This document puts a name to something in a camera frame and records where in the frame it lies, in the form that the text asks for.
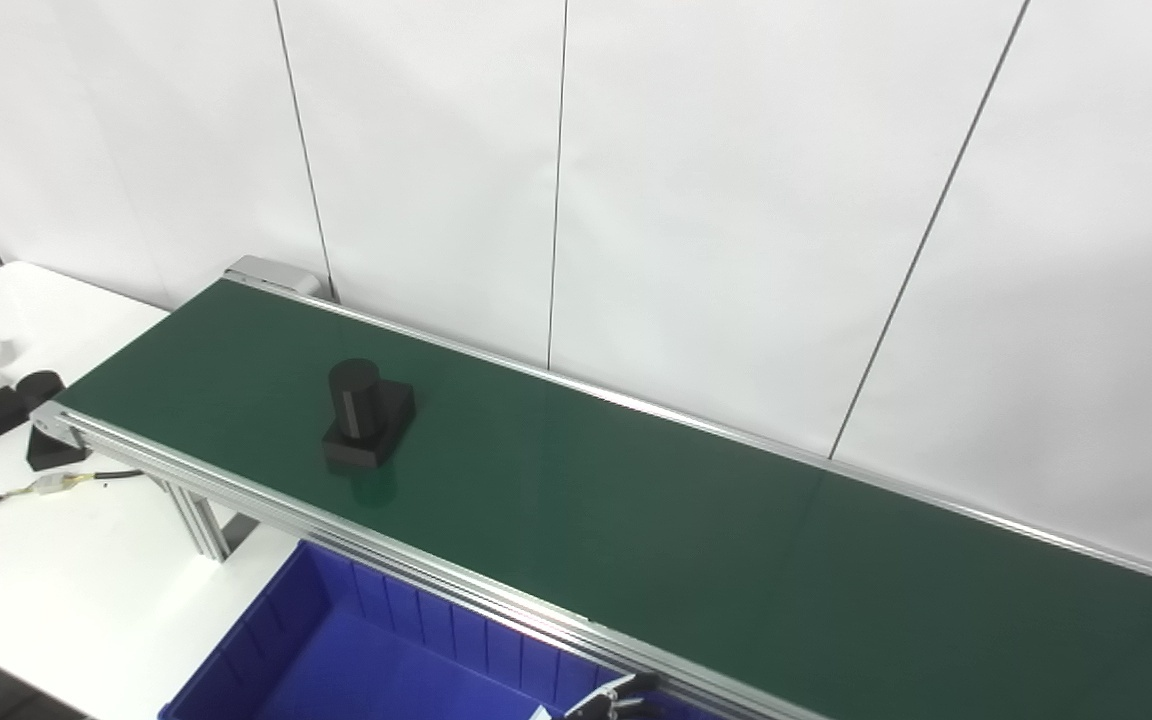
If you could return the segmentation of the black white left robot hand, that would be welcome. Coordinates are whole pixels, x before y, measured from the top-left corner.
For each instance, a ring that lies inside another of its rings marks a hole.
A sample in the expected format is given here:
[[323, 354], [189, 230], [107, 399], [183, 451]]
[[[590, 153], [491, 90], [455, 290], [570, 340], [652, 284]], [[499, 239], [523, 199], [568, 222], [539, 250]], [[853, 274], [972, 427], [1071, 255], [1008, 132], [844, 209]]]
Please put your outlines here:
[[658, 691], [657, 673], [635, 673], [609, 680], [568, 707], [558, 719], [664, 719], [664, 708], [646, 697]]

